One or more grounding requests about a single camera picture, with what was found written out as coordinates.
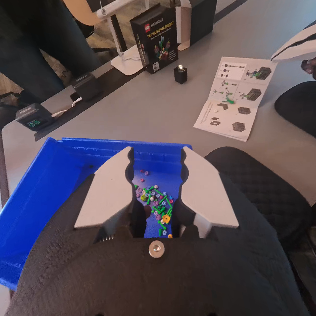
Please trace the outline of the white stand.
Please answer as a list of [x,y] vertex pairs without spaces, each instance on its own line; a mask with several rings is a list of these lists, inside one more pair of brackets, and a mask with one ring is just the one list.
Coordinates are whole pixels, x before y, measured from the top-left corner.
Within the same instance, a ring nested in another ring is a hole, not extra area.
[[177,6],[175,12],[178,51],[183,51],[190,47],[192,6],[190,4]]

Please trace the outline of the black rectangular box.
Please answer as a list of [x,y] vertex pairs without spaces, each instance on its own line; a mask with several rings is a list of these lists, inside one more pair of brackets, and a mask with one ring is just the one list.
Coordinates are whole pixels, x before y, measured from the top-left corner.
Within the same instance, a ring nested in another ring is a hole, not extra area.
[[190,46],[212,32],[214,26],[216,0],[190,0],[191,31]]

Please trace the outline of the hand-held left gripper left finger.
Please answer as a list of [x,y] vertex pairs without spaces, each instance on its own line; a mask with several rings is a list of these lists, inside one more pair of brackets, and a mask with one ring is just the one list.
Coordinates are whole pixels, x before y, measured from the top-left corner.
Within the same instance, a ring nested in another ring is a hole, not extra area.
[[94,173],[74,228],[115,230],[135,200],[128,171],[134,164],[133,147],[127,146]]

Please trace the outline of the white desk lamp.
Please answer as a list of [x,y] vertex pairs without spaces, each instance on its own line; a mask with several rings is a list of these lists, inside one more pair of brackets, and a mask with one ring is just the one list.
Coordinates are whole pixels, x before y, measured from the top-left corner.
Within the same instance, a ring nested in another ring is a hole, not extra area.
[[122,35],[116,13],[135,2],[135,0],[116,0],[108,4],[100,3],[100,8],[93,12],[88,1],[85,0],[64,0],[64,4],[71,14],[79,22],[94,26],[100,22],[106,21],[113,36],[118,56],[113,58],[111,65],[126,76],[133,75],[143,69],[137,46],[134,45],[127,49],[124,37]]

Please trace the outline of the black lego box brick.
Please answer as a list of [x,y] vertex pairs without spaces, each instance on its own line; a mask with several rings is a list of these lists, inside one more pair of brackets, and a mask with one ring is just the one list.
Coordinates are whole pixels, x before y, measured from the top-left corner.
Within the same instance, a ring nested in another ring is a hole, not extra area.
[[183,65],[175,67],[174,80],[179,84],[184,84],[188,80],[188,69]]

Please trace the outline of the blue plastic bin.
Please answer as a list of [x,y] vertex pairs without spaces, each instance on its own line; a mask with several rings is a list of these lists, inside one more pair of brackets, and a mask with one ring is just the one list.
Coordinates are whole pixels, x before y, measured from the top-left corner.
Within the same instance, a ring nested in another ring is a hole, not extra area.
[[134,179],[138,201],[150,188],[160,194],[165,213],[178,198],[181,149],[190,144],[123,140],[47,138],[1,211],[0,279],[16,290],[31,248],[45,225],[97,169],[125,147],[134,148]]

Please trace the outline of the black quilted pad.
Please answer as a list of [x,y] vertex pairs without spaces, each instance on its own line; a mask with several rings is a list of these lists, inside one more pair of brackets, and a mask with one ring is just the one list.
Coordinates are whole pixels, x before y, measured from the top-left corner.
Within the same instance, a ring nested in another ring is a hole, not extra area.
[[295,85],[274,103],[276,112],[286,121],[316,137],[316,82]]
[[280,239],[311,227],[313,210],[301,193],[246,152],[221,147],[205,159],[240,188]]

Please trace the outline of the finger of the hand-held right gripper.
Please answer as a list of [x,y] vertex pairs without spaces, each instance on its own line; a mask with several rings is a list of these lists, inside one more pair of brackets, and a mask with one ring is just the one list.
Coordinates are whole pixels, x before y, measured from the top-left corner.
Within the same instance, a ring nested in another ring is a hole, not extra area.
[[315,39],[311,39],[316,33],[316,26],[310,26],[302,31],[298,32],[290,40],[288,40],[283,46],[279,48],[279,52],[315,52],[316,44]]
[[271,57],[272,62],[287,62],[295,60],[308,60],[316,56],[316,40],[309,40],[281,50]]

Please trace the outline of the pile of small lego pieces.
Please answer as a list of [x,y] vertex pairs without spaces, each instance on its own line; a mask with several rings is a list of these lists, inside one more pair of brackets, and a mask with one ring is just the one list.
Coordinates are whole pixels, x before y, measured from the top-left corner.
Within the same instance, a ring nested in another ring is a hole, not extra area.
[[[172,238],[172,213],[176,200],[176,178],[167,173],[135,169],[133,183],[136,199],[150,208],[144,238]],[[168,224],[161,223],[161,217],[168,214]]]

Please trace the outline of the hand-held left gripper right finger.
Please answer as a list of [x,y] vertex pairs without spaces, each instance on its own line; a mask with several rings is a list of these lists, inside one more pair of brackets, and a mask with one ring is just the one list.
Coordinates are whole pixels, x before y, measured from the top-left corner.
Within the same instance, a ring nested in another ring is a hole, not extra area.
[[187,146],[181,150],[180,222],[195,225],[206,238],[212,227],[238,228],[239,222],[218,170]]

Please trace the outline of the black lego set box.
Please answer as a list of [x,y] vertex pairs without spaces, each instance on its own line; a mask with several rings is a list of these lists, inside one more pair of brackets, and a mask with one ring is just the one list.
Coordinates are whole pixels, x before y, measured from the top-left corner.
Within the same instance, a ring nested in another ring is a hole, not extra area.
[[175,8],[152,6],[130,20],[143,67],[150,74],[178,60]]

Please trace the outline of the charger box with green lights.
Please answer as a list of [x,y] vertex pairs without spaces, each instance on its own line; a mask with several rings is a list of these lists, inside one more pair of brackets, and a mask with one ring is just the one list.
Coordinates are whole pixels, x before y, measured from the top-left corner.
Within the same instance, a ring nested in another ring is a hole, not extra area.
[[55,122],[52,113],[38,103],[33,103],[18,110],[15,120],[34,132],[47,128]]

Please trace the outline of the dark grey charger box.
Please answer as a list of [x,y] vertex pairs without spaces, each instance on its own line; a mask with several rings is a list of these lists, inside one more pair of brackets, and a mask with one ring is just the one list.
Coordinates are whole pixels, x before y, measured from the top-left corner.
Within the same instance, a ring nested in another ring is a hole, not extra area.
[[86,72],[73,80],[72,86],[82,101],[89,101],[102,92],[100,83],[91,72]]

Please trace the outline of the person's right hand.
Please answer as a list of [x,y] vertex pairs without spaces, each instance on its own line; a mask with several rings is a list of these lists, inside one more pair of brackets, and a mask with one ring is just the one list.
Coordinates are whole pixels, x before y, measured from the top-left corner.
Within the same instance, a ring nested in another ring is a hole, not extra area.
[[316,58],[302,61],[301,68],[316,80]]

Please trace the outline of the lego instruction booklet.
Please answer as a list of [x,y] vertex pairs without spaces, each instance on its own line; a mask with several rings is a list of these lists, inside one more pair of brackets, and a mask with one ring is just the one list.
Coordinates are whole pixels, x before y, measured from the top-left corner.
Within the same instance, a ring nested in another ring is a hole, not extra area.
[[[269,59],[222,57],[193,127],[246,142],[276,66]],[[223,103],[226,95],[235,104]]]

